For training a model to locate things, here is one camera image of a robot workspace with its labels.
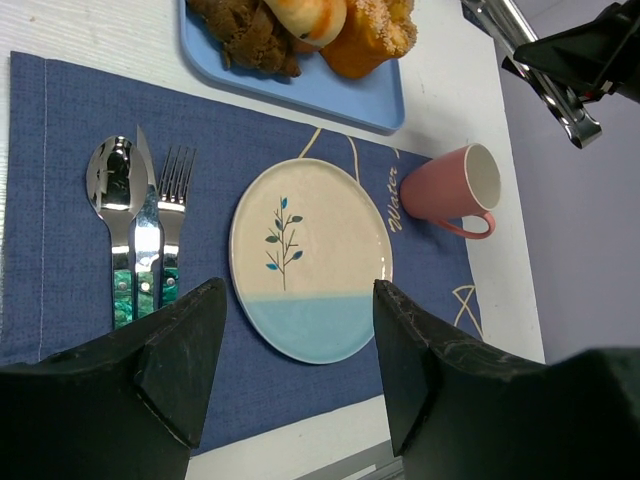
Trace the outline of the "sugared orange muffin bread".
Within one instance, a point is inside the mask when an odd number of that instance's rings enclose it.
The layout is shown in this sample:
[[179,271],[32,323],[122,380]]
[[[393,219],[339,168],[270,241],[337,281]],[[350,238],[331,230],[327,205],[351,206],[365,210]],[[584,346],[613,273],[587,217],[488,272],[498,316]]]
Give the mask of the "sugared orange muffin bread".
[[347,79],[361,79],[382,63],[405,56],[415,45],[412,0],[347,1],[340,34],[320,50],[328,66]]

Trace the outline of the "metal serving tongs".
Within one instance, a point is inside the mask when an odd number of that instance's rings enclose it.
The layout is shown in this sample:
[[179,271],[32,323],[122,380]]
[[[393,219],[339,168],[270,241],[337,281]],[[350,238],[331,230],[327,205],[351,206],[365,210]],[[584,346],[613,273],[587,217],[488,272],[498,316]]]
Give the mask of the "metal serving tongs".
[[591,117],[570,87],[515,59],[518,47],[533,43],[538,37],[513,1],[463,0],[462,4],[505,54],[501,68],[533,89],[574,146],[582,149],[602,134],[600,124]]

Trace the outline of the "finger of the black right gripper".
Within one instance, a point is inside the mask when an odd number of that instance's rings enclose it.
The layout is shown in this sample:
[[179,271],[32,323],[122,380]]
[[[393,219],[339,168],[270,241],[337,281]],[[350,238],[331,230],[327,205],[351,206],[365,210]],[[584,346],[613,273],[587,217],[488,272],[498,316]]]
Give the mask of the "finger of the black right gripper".
[[540,73],[585,103],[619,94],[639,101],[639,3],[614,2],[592,21],[526,40],[502,68],[524,78]]

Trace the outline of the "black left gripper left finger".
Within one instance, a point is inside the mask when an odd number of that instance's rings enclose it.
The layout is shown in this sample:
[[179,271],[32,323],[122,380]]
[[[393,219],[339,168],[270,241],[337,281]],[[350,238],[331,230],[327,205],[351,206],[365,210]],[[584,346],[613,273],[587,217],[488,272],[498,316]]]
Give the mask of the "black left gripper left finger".
[[182,479],[201,442],[227,313],[213,278],[35,364],[1,370],[5,479]]

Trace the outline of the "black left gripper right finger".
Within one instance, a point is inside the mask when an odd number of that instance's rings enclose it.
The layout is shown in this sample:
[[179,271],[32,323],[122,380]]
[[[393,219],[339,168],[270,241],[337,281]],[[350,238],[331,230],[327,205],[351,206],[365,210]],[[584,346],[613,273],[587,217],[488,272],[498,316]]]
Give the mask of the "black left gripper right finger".
[[639,352],[544,365],[484,343],[393,283],[373,288],[393,452],[409,479],[635,479]]

